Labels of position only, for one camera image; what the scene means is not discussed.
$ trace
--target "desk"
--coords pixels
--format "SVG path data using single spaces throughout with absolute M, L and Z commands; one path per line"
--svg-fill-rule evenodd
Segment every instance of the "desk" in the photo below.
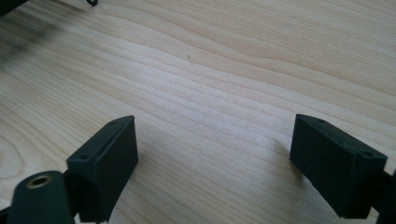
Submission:
M 290 163 L 296 113 L 396 169 L 396 4 L 32 0 L 0 19 L 0 206 L 112 119 L 140 162 L 110 223 L 339 218 Z

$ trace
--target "black object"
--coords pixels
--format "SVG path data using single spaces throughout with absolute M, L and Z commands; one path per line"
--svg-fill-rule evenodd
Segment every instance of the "black object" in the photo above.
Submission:
M 28 0 L 0 0 L 0 17 L 27 1 Z M 87 2 L 93 7 L 98 4 L 98 0 L 87 0 Z
M 290 160 L 339 217 L 396 223 L 396 172 L 384 171 L 387 156 L 330 123 L 297 115 Z
M 134 117 L 109 122 L 67 159 L 62 175 L 47 171 L 24 179 L 0 224 L 71 224 L 109 221 L 137 164 Z

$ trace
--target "table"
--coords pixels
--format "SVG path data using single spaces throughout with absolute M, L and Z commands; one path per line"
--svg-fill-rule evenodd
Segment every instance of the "table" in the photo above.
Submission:
M 326 119 L 393 173 L 395 70 L 394 1 L 29 1 L 0 19 L 0 207 L 135 115 L 110 223 L 375 223 L 339 218 L 290 142 Z

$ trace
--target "light wood tabletop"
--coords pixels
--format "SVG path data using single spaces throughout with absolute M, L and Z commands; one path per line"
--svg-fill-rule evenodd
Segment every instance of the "light wood tabletop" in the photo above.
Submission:
M 338 217 L 290 143 L 296 114 L 325 119 L 393 173 L 395 71 L 392 0 L 29 1 L 0 18 L 0 208 L 134 115 L 109 223 L 375 223 Z

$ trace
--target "wooden table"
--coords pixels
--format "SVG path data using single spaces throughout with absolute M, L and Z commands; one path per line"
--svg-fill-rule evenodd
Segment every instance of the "wooden table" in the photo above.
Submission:
M 389 0 L 32 0 L 0 18 L 0 206 L 135 115 L 110 223 L 375 223 L 339 218 L 290 141 L 296 113 L 326 119 L 392 173 L 395 71 Z

